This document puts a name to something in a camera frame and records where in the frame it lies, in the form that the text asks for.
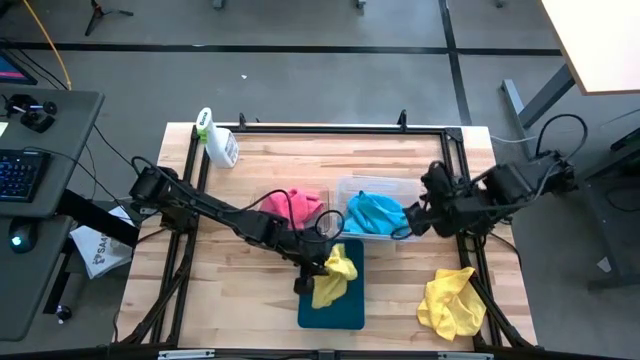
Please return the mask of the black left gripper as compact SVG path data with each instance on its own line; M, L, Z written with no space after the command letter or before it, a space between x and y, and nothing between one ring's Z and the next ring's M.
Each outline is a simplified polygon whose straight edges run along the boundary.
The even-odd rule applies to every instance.
M293 290L297 295L312 295L315 275L327 275L325 262L331 253L332 241L315 230L285 230L278 236L278 246L286 257L309 275L300 275L294 280Z

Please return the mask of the yellow microfiber towel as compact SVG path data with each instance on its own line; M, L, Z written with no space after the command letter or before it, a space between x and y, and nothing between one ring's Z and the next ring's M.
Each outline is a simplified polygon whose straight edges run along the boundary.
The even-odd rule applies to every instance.
M438 269L434 279L426 283L424 298L416 311L418 322L448 341L477 335L486 305L471 285L474 274L473 267Z
M346 245L336 243L332 246L328 259L324 262L326 275L314 275L314 289L311 308L321 309L344 296L351 281L358 278L354 262L347 256Z

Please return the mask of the pink microfiber towel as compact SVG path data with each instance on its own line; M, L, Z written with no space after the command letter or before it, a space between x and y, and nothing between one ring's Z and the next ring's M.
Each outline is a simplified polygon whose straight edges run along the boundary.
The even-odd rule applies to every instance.
M287 218L290 229L303 229L324 207L325 202L318 193L291 188L269 195L262 201L259 210Z

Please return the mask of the teal mat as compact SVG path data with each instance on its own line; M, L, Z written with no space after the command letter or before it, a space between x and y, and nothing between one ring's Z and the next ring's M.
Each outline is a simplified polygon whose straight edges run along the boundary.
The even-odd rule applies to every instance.
M361 330L365 325L365 261L361 240L340 240L358 277L347 283L346 293L330 306L312 308L312 294L299 296L298 325L307 329Z

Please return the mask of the white spray bottle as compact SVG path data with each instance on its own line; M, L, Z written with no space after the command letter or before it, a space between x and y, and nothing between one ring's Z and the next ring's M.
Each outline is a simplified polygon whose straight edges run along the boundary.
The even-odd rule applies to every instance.
M233 133L218 127L209 107L200 110L196 122L196 134L204 144L210 161L216 168L233 168L238 160L239 148Z

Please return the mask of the gray metal table leg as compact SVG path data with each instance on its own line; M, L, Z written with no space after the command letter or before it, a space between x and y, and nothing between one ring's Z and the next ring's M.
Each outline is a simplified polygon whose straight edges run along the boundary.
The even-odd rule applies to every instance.
M531 128L573 86L575 80L567 64L563 65L528 102L524 103L512 79L504 79L500 90L505 95L511 117L523 130Z

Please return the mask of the white printed bag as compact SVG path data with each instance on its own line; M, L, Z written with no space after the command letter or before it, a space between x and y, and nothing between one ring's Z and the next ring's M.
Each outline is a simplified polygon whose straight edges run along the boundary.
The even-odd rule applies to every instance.
M132 247L88 226L76 227L70 232L70 236L84 261L90 279L99 278L132 260Z

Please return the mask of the black desk leg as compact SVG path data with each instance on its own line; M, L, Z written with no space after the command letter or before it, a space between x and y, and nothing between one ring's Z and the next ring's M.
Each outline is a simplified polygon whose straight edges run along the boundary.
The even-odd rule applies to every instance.
M81 225L87 225L133 249L137 246L139 230L134 225L129 225L124 220L109 214L106 210L71 190L64 191L58 204L57 212L70 216L74 220L78 220ZM49 295L46 298L43 308L44 314L53 315L60 307L62 307L67 314L70 314L69 308L63 306L60 300L70 276L67 265L73 252L74 245L72 244L72 240L69 236L66 236L64 246L61 250L62 262Z

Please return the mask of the light wooden table top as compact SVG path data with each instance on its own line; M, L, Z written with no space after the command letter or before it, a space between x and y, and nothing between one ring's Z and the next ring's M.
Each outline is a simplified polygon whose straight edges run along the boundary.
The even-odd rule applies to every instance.
M540 0L585 95L640 93L640 0Z

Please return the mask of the black computer mouse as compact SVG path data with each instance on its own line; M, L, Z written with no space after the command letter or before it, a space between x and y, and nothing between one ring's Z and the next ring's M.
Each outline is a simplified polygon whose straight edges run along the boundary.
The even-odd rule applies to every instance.
M15 253L27 253L38 241L38 226L35 222L16 222L9 228L9 245Z

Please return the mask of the gray side desk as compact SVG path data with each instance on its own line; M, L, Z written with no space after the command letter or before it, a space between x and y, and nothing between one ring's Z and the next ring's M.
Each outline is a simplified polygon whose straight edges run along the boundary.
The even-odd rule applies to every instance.
M32 131L11 117L0 135L0 149L37 147L51 153L31 202L0 200L0 341L22 340L38 312L72 225L70 217L58 215L56 210L104 102L104 95L97 92L21 92L40 102L54 102L58 112L54 123L43 133ZM15 216L38 221L36 245L26 253L10 248L9 227Z

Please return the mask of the black backlit keyboard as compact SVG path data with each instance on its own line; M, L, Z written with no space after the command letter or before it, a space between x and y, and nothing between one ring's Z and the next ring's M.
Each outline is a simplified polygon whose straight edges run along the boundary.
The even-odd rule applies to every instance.
M0 202L31 203L50 158L45 152L0 149Z

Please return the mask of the black tripod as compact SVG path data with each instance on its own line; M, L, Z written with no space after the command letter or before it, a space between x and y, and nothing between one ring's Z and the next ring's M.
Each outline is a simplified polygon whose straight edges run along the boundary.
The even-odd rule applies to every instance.
M128 17L134 16L133 12L126 11L123 9L105 9L97 2L97 0L90 0L90 5L92 8L92 14L91 14L89 23L86 27L86 30L84 32L84 35L86 37L89 37L97 27L99 22L108 15L118 14L118 15L123 15Z

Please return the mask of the computer monitor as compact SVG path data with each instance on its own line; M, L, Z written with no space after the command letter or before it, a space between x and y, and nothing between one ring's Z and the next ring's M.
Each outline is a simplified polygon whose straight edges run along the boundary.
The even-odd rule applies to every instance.
M0 49L0 83L36 85L37 80Z

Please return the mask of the black metal table frame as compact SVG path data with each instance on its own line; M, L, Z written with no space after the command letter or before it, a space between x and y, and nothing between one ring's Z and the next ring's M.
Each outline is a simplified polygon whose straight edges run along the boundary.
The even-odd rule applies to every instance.
M210 170L207 191L243 206L273 188L318 184L333 192L351 175L417 182L428 164L449 155L457 173L478 175L495 164L481 126L249 124L237 128L238 165ZM202 220L191 241L189 279L168 303L157 340L179 348L287 349L339 355L375 351L468 351L469 338L447 341L421 326L416 310L425 284L460 260L456 242L433 233L409 243L365 246L364 327L304 329L297 323L295 268L276 254L246 245L225 227Z

